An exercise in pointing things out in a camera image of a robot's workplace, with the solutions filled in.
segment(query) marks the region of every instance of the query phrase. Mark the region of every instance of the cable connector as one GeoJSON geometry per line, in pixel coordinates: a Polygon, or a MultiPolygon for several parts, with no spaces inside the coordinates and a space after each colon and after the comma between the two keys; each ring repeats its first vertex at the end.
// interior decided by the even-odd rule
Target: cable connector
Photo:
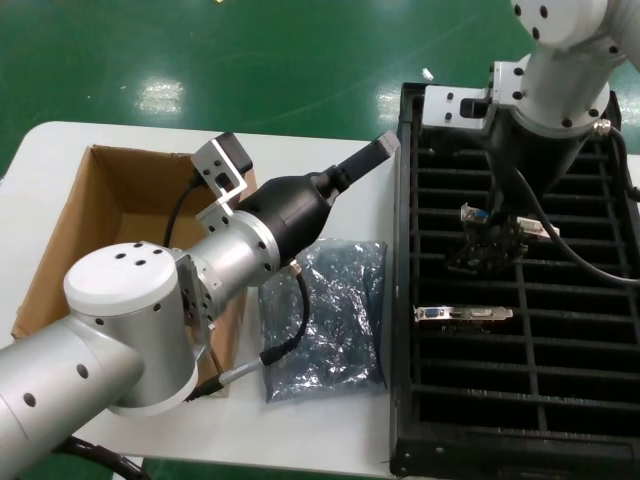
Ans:
{"type": "Polygon", "coordinates": [[[593,124],[593,136],[596,138],[604,138],[609,136],[611,132],[611,120],[601,118],[593,124]]]}
{"type": "Polygon", "coordinates": [[[289,274],[292,277],[297,277],[302,273],[302,267],[300,266],[300,264],[297,262],[295,258],[291,260],[291,263],[289,263],[289,266],[287,267],[287,269],[289,270],[289,274]]]}

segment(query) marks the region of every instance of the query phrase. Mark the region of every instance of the small white debris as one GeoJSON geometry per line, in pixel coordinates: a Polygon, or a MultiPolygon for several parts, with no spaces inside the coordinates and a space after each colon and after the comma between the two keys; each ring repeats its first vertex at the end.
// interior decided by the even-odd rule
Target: small white debris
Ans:
{"type": "Polygon", "coordinates": [[[433,80],[433,75],[431,75],[431,72],[429,71],[428,68],[422,69],[422,76],[424,77],[425,80],[429,80],[429,81],[433,80]]]}

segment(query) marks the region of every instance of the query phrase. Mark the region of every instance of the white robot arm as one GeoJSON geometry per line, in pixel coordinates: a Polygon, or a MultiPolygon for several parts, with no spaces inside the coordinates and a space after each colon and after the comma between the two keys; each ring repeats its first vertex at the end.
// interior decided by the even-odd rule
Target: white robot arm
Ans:
{"type": "MultiPolygon", "coordinates": [[[[64,279],[71,313],[0,350],[0,478],[64,446],[106,408],[154,415],[296,348],[308,297],[300,335],[196,388],[197,363],[227,302],[290,265],[318,238],[340,193],[398,146],[388,132],[324,172],[268,181],[232,211],[226,202],[246,187],[240,170],[251,162],[231,134],[205,144],[192,161],[218,198],[198,215],[210,235],[187,251],[140,242],[90,253],[64,279]]],[[[293,273],[305,292],[300,270],[293,273]]]]}

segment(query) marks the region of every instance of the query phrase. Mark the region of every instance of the black tray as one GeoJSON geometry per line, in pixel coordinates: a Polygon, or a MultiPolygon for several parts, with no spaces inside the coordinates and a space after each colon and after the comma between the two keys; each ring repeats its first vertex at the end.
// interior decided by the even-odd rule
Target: black tray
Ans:
{"type": "MultiPolygon", "coordinates": [[[[550,241],[488,281],[443,268],[459,209],[482,208],[484,152],[430,150],[425,85],[402,90],[396,185],[391,472],[456,479],[640,477],[640,320],[632,289],[584,275],[550,241]],[[413,322],[413,306],[495,305],[486,332],[413,322]]],[[[620,123],[615,96],[607,115],[620,123]]],[[[596,266],[640,276],[635,203],[610,143],[589,142],[543,198],[563,238],[596,266]]]]}

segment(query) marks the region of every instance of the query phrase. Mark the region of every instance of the white cap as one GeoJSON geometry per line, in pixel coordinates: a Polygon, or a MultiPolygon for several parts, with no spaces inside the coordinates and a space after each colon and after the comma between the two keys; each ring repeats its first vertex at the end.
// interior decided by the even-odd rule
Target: white cap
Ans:
{"type": "Polygon", "coordinates": [[[165,249],[121,243],[78,260],[64,277],[64,293],[73,310],[109,317],[153,305],[177,283],[175,261],[165,249]]]}

